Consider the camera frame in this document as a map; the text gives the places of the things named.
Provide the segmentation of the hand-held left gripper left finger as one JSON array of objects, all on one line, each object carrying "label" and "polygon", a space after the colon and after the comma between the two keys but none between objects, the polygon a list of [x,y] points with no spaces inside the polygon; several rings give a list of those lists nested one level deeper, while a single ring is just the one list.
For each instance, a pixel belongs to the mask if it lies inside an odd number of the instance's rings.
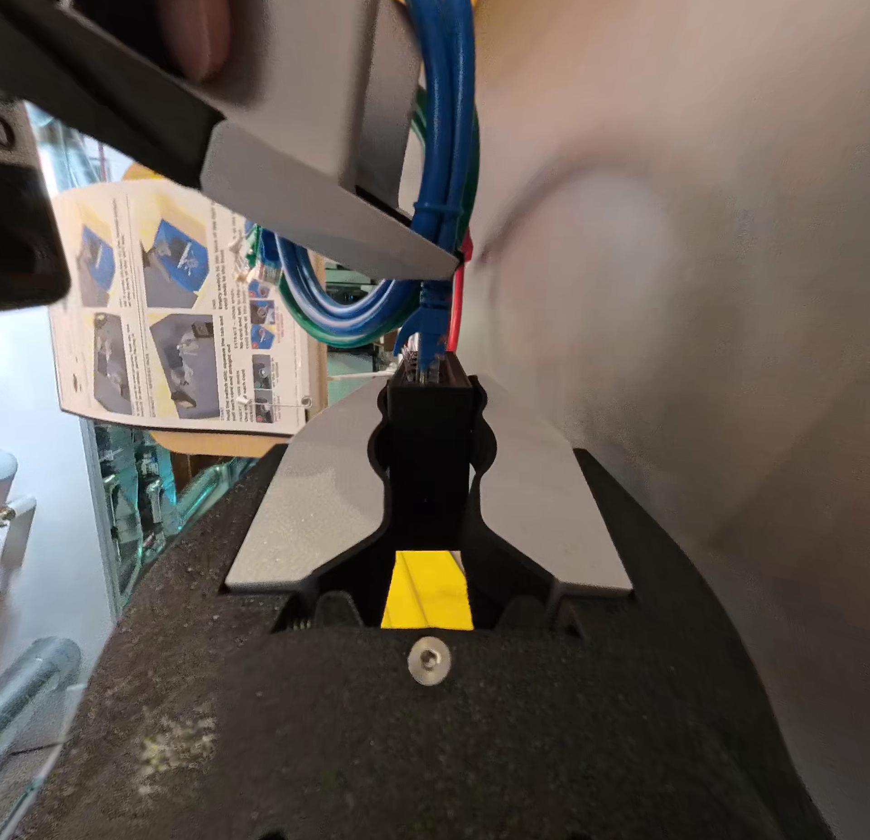
[{"label": "hand-held left gripper left finger", "polygon": [[385,483],[369,455],[385,385],[364,385],[287,445],[224,582],[232,593],[306,589],[380,528]]}]

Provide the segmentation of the instruction sheet on stand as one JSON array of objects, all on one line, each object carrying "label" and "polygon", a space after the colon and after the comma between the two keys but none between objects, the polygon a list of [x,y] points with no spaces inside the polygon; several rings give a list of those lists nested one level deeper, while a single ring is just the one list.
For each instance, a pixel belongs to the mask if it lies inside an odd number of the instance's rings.
[{"label": "instruction sheet on stand", "polygon": [[179,454],[267,453],[327,407],[326,346],[290,312],[257,225],[139,163],[123,184],[149,427]]}]

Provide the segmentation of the silver ventilation duct cluster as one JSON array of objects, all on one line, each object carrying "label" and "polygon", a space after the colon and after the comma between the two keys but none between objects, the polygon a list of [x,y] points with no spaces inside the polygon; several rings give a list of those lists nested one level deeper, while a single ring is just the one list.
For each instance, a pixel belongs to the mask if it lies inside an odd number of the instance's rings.
[{"label": "silver ventilation duct cluster", "polygon": [[[1,452],[1,575],[2,590],[22,566],[29,531],[37,510],[30,495],[13,496],[18,470],[16,456]],[[81,650],[65,637],[38,638],[1,675],[2,757],[10,753],[27,726],[45,710],[58,708],[64,718],[69,686],[81,669]]]}]

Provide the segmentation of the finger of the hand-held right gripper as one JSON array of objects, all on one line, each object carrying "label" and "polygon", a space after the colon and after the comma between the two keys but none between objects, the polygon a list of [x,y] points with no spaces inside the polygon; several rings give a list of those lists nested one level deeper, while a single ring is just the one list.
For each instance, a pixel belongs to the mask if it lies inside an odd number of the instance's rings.
[{"label": "finger of the hand-held right gripper", "polygon": [[212,129],[200,183],[212,201],[370,278],[450,280],[458,266],[452,254],[232,121]]},{"label": "finger of the hand-held right gripper", "polygon": [[411,217],[399,207],[399,188],[421,62],[406,8],[397,0],[379,0],[354,188],[366,202],[406,226]]}]

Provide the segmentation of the black ethernet switch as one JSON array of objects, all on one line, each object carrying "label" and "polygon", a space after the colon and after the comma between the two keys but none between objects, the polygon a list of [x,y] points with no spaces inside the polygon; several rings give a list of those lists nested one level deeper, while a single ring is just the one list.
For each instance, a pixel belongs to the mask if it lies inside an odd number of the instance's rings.
[{"label": "black ethernet switch", "polygon": [[422,383],[401,366],[386,383],[377,454],[388,483],[386,540],[396,551],[459,548],[479,397],[456,354],[445,354],[439,371]]}]

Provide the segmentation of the printed instruction sheet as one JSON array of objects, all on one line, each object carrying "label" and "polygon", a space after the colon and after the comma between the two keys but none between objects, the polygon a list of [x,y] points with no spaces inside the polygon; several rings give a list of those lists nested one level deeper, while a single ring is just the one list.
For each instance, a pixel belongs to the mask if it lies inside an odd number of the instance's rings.
[{"label": "printed instruction sheet", "polygon": [[312,341],[253,278],[252,225],[164,179],[51,199],[68,295],[49,308],[62,411],[146,430],[291,436],[319,406]]}]

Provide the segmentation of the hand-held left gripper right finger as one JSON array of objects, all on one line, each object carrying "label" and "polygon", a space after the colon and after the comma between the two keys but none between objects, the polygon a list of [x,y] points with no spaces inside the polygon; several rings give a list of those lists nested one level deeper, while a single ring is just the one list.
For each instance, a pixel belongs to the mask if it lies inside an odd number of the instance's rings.
[{"label": "hand-held left gripper right finger", "polygon": [[495,457],[480,480],[484,526],[548,590],[632,590],[571,444],[491,377],[479,377]]}]

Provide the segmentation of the person's right hand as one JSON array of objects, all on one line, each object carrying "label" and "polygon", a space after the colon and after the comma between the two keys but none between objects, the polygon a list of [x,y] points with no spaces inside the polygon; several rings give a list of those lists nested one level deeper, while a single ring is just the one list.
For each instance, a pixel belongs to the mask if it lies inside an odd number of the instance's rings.
[{"label": "person's right hand", "polygon": [[156,0],[158,24],[170,59],[189,82],[211,80],[232,44],[230,0]]}]

